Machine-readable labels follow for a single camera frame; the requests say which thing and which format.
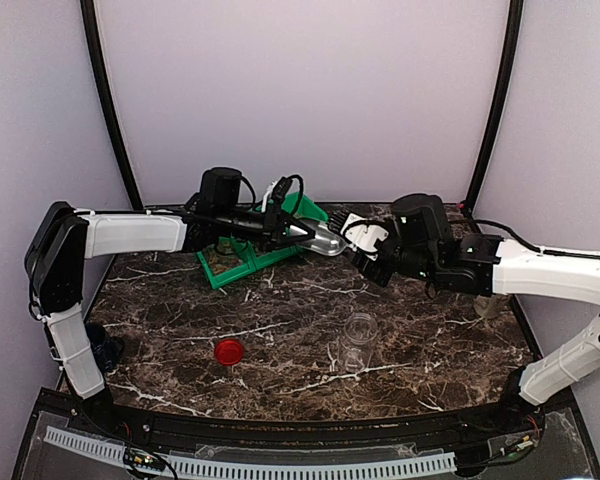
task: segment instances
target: metal ladle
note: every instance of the metal ladle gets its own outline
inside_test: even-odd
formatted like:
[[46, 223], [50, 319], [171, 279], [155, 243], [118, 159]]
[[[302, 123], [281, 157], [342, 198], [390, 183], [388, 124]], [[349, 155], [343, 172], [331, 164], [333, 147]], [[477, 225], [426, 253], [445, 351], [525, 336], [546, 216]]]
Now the metal ladle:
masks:
[[[347, 248], [346, 240], [329, 230], [325, 222], [312, 218], [300, 218], [299, 220], [316, 232], [316, 236], [313, 239], [298, 243], [301, 247], [327, 257], [340, 255]], [[289, 227], [290, 236], [304, 235], [306, 233], [302, 228], [295, 225]]]

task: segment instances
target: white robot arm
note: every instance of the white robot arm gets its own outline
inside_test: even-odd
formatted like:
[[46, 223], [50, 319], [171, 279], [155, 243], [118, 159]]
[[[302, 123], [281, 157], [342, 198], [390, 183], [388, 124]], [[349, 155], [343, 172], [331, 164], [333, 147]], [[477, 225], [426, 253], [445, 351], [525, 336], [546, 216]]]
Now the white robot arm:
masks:
[[[442, 201], [430, 195], [409, 195], [391, 208], [393, 218], [384, 222], [349, 214], [330, 225], [356, 251], [354, 265], [380, 285], [397, 272], [436, 289], [543, 295], [600, 306], [600, 251], [556, 250], [481, 234], [455, 240]], [[513, 372], [502, 403], [532, 411], [598, 369], [600, 315], [544, 359]]]
[[[106, 390], [83, 324], [85, 259], [141, 251], [194, 252], [220, 236], [257, 242], [265, 249], [306, 246], [315, 237], [312, 228], [293, 217], [295, 212], [281, 209], [291, 177], [270, 188], [266, 211], [260, 212], [237, 206], [240, 182], [245, 180], [237, 170], [209, 170], [200, 192], [176, 209], [96, 213], [64, 202], [50, 208], [25, 258], [31, 310], [44, 323], [52, 356], [78, 396], [88, 399]], [[600, 252], [544, 249], [494, 235], [454, 239], [436, 196], [408, 195], [391, 209], [392, 218], [383, 221], [343, 214], [332, 216], [329, 224], [356, 252], [353, 264], [379, 285], [398, 273], [436, 289], [545, 295], [600, 306]], [[292, 226], [295, 235], [289, 235]], [[298, 230], [306, 234], [298, 235]], [[546, 358], [513, 372], [502, 403], [509, 411], [532, 411], [598, 368], [600, 315]]]

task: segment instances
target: marble table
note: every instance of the marble table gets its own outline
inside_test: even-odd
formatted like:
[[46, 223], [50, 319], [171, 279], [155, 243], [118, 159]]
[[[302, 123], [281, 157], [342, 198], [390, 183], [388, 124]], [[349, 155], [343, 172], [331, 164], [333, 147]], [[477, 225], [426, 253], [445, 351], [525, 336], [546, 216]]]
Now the marble table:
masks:
[[[455, 207], [448, 212], [461, 218]], [[335, 365], [337, 336], [353, 312], [380, 325], [371, 365], [357, 375]], [[344, 256], [310, 252], [221, 290], [211, 289], [193, 254], [121, 255], [89, 321], [126, 342], [107, 376], [116, 402], [183, 415], [315, 421], [447, 411], [496, 401], [507, 374], [531, 361], [510, 310], [485, 321], [469, 295], [430, 300], [424, 284], [397, 275], [380, 288]], [[223, 338], [243, 343], [238, 365], [214, 359]]]

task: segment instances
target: clear plastic cup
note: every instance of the clear plastic cup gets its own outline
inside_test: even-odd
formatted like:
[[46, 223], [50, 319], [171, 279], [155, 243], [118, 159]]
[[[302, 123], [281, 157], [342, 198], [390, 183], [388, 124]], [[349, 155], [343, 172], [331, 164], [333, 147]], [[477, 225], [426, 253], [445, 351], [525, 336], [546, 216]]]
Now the clear plastic cup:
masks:
[[369, 367], [376, 340], [378, 323], [371, 315], [354, 313], [347, 319], [338, 338], [338, 365], [344, 372], [358, 373]]

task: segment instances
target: red lid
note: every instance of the red lid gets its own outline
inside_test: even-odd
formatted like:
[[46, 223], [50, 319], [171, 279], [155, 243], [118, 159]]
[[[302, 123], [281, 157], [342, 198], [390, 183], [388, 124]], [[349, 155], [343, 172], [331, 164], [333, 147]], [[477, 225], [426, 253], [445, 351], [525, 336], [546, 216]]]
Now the red lid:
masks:
[[219, 363], [230, 367], [231, 365], [240, 363], [240, 360], [244, 356], [244, 347], [238, 340], [227, 338], [218, 342], [213, 354]]

